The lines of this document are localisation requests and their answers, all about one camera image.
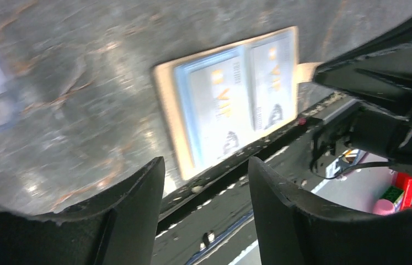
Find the pink object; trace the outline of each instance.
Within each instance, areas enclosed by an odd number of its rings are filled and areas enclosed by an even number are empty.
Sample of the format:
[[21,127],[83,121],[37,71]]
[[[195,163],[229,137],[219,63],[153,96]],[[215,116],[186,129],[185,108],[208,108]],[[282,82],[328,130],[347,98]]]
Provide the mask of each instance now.
[[305,123],[307,123],[307,120],[306,120],[306,119],[304,119],[304,118],[299,118],[299,119],[298,119],[298,124],[299,124],[299,125],[305,125]]
[[395,213],[395,207],[392,202],[386,199],[378,200],[373,207],[373,213],[378,215],[389,215]]

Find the vip card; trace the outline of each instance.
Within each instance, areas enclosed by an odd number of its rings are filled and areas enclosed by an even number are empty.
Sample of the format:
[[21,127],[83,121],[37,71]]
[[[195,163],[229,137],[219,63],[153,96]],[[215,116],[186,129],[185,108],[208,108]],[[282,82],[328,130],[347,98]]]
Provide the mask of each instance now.
[[285,31],[252,44],[251,83],[256,131],[277,129],[295,115],[293,68],[295,32]]
[[250,143],[252,113],[243,48],[175,69],[194,162],[208,166]]

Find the black cable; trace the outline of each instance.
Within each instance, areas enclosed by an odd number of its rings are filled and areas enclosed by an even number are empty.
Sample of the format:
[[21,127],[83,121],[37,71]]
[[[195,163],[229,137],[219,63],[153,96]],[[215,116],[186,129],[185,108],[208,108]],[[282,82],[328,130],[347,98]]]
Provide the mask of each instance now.
[[320,176],[320,175],[316,174],[313,171],[313,167],[311,168],[311,172],[317,177],[324,178],[324,179],[327,179],[327,180],[331,180],[331,179],[339,178],[340,176],[343,176],[343,175],[345,175],[345,174],[347,174],[351,171],[357,170],[357,169],[371,168],[371,167],[389,167],[389,166],[392,166],[393,164],[394,163],[392,161],[377,161],[377,162],[367,162],[367,163],[362,163],[362,164],[356,164],[356,165],[350,166],[350,167],[348,167],[348,168],[346,168],[342,171],[339,171],[338,173],[334,174],[333,177],[329,177],[329,178],[328,177],[323,177],[323,176]]

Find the metal plate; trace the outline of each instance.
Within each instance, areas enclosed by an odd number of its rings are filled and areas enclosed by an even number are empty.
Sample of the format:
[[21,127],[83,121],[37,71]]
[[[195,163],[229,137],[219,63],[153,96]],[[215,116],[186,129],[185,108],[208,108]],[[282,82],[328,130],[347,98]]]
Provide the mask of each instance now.
[[[61,211],[156,156],[165,157],[166,203],[181,202],[172,192],[194,184],[180,177],[152,67],[290,25],[301,61],[326,61],[411,15],[408,0],[0,0],[0,62],[26,108],[0,132],[0,206]],[[299,110],[329,93],[301,85]],[[64,104],[42,104],[56,99]]]

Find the rust streak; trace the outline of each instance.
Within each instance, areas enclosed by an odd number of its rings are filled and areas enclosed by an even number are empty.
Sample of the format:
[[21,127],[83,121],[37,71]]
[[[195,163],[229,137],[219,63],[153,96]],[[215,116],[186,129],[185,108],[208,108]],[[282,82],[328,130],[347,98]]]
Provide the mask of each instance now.
[[[10,24],[12,24],[13,22],[15,22],[19,18],[19,15],[22,12],[36,5],[37,3],[38,3],[38,0],[33,0],[27,4],[20,6],[18,9],[16,9],[16,11],[14,11],[14,13],[9,18],[7,18],[5,21],[3,21],[0,24],[0,44],[2,44],[5,40],[4,29]],[[18,60],[14,58],[14,56],[9,56],[9,57],[10,58],[8,59],[11,61],[12,69],[14,70],[14,73],[18,76],[29,72],[30,69],[35,65],[37,61],[36,58],[32,58],[29,62],[19,62]]]
[[158,21],[162,16],[159,13],[153,14],[149,20],[150,21]]
[[[101,163],[101,165],[104,165],[105,163],[111,164],[113,162],[113,159],[109,158],[105,161],[103,161]],[[112,182],[112,180],[114,178],[116,178],[122,171],[123,169],[123,160],[118,160],[116,161],[116,165],[112,168],[112,170],[110,171],[110,173],[108,173],[108,175],[106,175],[104,178],[102,178],[101,180],[86,186],[84,188],[81,189],[77,189],[74,190],[68,194],[65,194],[63,196],[61,196],[53,205],[53,207],[51,208],[52,211],[54,211],[56,209],[56,207],[58,207],[58,205],[60,205],[61,203],[63,203],[64,201],[66,201],[67,199],[69,199],[70,197],[77,195],[77,194],[81,194],[84,193],[88,190],[91,190],[93,188],[99,188],[99,189],[103,189],[105,188],[108,184],[110,184]]]
[[120,44],[121,43],[119,41],[117,41],[117,42],[111,41],[105,47],[102,47],[102,48],[97,49],[95,51],[90,51],[90,52],[88,52],[88,54],[103,54],[105,52],[108,52],[108,51],[111,51],[113,49],[118,48],[120,46]]
[[60,107],[65,101],[66,99],[68,99],[69,96],[71,96],[72,94],[75,94],[78,91],[81,91],[85,88],[87,88],[88,86],[90,86],[91,84],[93,84],[95,82],[95,79],[97,78],[97,75],[95,75],[94,78],[92,78],[92,80],[90,80],[89,82],[83,84],[82,86],[72,89],[70,91],[68,91],[66,94],[56,98],[55,100],[51,101],[51,102],[38,102],[38,103],[33,103],[30,104],[29,106],[27,106],[23,111],[22,114],[26,114],[27,112],[29,112],[32,109],[36,109],[36,108],[43,108],[43,107]]
[[134,140],[130,141],[125,146],[123,146],[123,148],[120,149],[120,152],[125,153],[127,150],[129,150],[133,146],[133,144],[134,144]]
[[142,31],[145,30],[145,29],[147,29],[147,26],[142,26],[142,27],[141,27],[141,26],[135,26],[135,27],[133,27],[133,28],[128,29],[127,31],[125,31],[124,35],[126,35],[126,36],[131,36],[131,35],[140,33],[140,32],[142,32]]
[[331,22],[331,25],[329,26],[329,29],[326,33],[326,37],[323,40],[323,47],[322,47],[322,55],[323,56],[326,54],[326,49],[328,47],[329,41],[331,40],[331,37],[333,36],[333,29],[334,29],[337,21],[341,17],[342,12],[344,11],[346,4],[347,4],[347,0],[342,0],[342,2],[340,3],[339,9],[336,13],[336,16],[334,17],[333,21]]
[[84,55],[79,56],[76,59],[76,68],[75,71],[73,72],[72,77],[66,82],[65,85],[63,85],[63,90],[60,93],[60,97],[67,94],[71,88],[76,84],[76,82],[80,79],[80,77],[82,76],[82,74],[84,74],[85,72],[85,68],[86,68],[86,64],[85,64],[85,59],[84,59]]

